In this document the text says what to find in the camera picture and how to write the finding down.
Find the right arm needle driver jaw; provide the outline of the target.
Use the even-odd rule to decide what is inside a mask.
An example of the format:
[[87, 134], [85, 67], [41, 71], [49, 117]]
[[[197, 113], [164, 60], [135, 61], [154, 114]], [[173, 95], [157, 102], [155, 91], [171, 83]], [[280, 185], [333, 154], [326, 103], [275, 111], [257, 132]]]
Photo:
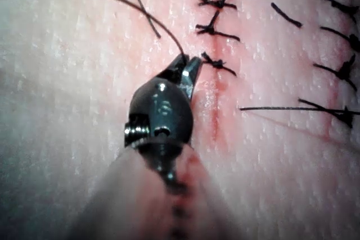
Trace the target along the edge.
[[187, 63], [188, 55], [180, 53], [163, 71], [157, 74], [157, 77], [166, 79], [172, 83], [179, 83]]
[[201, 58], [193, 57], [189, 60], [181, 73], [180, 90], [189, 100], [192, 100], [195, 85], [201, 72]]

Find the right arm needle driver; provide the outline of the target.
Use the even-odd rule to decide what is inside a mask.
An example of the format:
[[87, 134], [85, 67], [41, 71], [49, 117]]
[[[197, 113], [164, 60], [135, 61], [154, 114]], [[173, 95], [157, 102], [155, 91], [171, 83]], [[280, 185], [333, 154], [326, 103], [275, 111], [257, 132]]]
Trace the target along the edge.
[[130, 102], [124, 145], [164, 135], [188, 143], [194, 126], [189, 99], [173, 83], [153, 78], [139, 87]]

